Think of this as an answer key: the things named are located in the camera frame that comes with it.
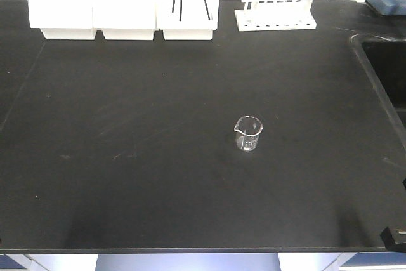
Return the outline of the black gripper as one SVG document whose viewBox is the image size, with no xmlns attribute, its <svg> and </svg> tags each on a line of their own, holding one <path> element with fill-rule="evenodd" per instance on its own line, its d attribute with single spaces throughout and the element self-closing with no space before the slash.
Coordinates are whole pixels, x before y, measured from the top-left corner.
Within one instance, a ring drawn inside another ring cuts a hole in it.
<svg viewBox="0 0 406 271">
<path fill-rule="evenodd" d="M 405 229 L 386 227 L 381 233 L 380 238 L 387 251 L 406 252 Z"/>
</svg>

